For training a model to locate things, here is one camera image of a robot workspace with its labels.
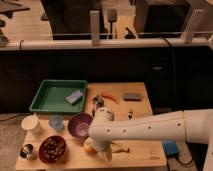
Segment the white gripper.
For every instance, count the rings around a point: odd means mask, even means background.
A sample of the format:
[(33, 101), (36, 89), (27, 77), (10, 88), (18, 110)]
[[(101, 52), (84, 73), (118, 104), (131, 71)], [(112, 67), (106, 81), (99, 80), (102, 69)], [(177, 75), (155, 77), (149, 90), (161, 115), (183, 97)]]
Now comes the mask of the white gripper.
[(110, 147), (110, 141), (91, 140), (90, 145), (97, 152), (100, 152), (107, 161), (112, 160), (112, 150)]

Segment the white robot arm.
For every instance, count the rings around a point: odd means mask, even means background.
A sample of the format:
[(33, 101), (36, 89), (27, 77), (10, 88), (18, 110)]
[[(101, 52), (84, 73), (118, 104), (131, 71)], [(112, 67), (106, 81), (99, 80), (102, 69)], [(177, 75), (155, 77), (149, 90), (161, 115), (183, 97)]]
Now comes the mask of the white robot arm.
[(185, 140), (207, 144), (203, 171), (213, 171), (213, 109), (185, 110), (115, 121), (111, 109), (99, 108), (88, 130), (91, 146), (108, 150), (112, 140)]

